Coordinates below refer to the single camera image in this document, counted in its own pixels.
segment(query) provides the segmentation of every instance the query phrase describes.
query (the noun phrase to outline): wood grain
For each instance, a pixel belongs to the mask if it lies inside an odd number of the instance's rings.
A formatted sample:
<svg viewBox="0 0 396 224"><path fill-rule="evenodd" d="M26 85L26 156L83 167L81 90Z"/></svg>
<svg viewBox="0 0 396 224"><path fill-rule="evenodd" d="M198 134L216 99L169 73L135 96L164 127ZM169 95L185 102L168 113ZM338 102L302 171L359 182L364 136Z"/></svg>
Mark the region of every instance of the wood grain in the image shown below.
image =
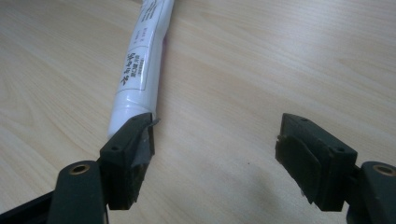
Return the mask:
<svg viewBox="0 0 396 224"><path fill-rule="evenodd" d="M131 0L0 0L0 213L96 160L139 13ZM177 1L156 155L111 223L346 223L275 160L282 113L396 164L396 4Z"/></svg>

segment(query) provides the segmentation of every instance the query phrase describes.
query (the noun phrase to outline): screw hole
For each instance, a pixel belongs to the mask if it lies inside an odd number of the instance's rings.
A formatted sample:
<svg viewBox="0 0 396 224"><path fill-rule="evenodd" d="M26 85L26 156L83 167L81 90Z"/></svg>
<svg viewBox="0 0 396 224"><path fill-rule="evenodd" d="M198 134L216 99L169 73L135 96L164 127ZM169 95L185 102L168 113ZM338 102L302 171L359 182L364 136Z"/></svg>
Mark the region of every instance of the screw hole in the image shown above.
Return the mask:
<svg viewBox="0 0 396 224"><path fill-rule="evenodd" d="M381 175L396 176L396 171L385 165L375 165L373 168Z"/></svg>
<svg viewBox="0 0 396 224"><path fill-rule="evenodd" d="M70 175L81 175L81 174L87 172L89 169L90 169L90 165L80 164L80 165L77 165L77 166L73 167L72 169L70 169L69 174Z"/></svg>

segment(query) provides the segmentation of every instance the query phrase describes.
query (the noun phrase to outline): round hole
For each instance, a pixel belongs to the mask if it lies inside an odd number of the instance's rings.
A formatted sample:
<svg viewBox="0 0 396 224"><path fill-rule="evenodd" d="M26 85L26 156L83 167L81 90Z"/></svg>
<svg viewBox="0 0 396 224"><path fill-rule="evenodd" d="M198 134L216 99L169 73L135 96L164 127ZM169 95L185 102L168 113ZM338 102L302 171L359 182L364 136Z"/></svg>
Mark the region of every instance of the round hole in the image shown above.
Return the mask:
<svg viewBox="0 0 396 224"><path fill-rule="evenodd" d="M80 164L70 169L70 175L81 175L90 169L88 164Z"/></svg>
<svg viewBox="0 0 396 224"><path fill-rule="evenodd" d="M396 176L396 170L385 165L375 165L373 167L381 175Z"/></svg>

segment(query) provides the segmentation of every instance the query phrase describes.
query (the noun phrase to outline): white tube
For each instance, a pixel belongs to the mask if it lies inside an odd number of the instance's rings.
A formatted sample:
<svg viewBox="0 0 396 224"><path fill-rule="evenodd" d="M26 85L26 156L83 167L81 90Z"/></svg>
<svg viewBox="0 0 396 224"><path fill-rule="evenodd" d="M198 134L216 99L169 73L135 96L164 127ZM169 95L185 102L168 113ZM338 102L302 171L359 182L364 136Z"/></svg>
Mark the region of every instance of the white tube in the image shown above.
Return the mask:
<svg viewBox="0 0 396 224"><path fill-rule="evenodd" d="M173 4L174 0L143 0L125 56L108 139L131 117L148 112L156 116L163 39Z"/></svg>

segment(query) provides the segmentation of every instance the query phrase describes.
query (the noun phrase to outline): light wood surface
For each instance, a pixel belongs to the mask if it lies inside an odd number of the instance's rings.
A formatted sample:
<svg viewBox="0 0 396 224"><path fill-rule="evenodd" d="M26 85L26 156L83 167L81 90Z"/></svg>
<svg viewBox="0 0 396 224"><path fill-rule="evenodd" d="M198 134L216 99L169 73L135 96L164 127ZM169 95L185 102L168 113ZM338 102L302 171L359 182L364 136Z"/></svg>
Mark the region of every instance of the light wood surface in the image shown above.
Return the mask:
<svg viewBox="0 0 396 224"><path fill-rule="evenodd" d="M139 13L132 0L0 0L0 213L96 160ZM275 160L282 113L396 164L392 1L175 2L156 154L110 223L346 223Z"/></svg>

